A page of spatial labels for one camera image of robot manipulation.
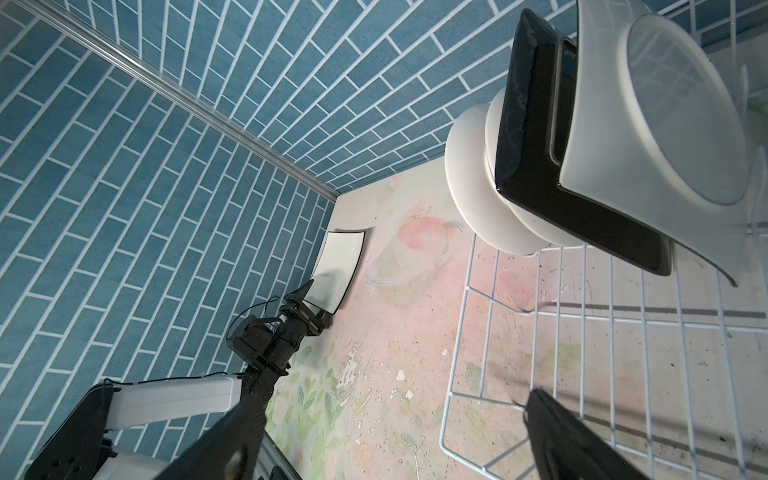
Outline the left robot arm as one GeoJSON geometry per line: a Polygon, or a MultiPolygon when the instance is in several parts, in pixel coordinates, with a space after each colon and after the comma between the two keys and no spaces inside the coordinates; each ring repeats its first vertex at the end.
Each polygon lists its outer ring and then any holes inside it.
{"type": "Polygon", "coordinates": [[[228,340],[247,364],[235,374],[91,387],[42,447],[28,479],[250,479],[266,433],[266,409],[301,342],[318,336],[345,296],[311,279],[284,298],[276,317],[249,312],[228,340]],[[108,435],[142,424],[210,413],[220,419],[181,456],[158,460],[115,448],[108,435]]]}

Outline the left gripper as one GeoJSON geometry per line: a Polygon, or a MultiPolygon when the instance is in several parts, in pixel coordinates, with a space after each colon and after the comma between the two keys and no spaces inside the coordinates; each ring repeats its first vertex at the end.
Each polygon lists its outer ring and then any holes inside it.
{"type": "Polygon", "coordinates": [[[267,360],[289,360],[305,337],[319,336],[331,326],[332,315],[306,299],[313,283],[313,279],[305,282],[296,290],[296,300],[288,300],[280,309],[283,321],[264,352],[267,360]]]}

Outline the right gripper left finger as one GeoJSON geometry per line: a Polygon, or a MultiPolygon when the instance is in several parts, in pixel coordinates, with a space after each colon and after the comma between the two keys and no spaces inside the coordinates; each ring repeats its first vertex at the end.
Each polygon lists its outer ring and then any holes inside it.
{"type": "Polygon", "coordinates": [[[251,479],[266,430],[268,392],[240,383],[162,383],[160,399],[176,413],[224,416],[159,479],[251,479]]]}

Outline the white square plate black rim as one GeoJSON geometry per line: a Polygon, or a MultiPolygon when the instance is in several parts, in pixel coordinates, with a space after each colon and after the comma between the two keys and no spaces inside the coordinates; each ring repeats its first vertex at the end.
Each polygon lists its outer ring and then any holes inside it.
{"type": "Polygon", "coordinates": [[[717,69],[685,30],[640,1],[580,2],[577,47],[561,186],[737,285],[757,151],[717,69]]]}

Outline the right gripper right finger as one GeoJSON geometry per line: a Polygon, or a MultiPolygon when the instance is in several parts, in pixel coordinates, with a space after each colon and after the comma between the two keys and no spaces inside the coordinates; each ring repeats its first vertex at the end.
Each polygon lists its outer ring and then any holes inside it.
{"type": "Polygon", "coordinates": [[[542,389],[530,392],[524,424],[542,479],[646,477],[542,389]]]}

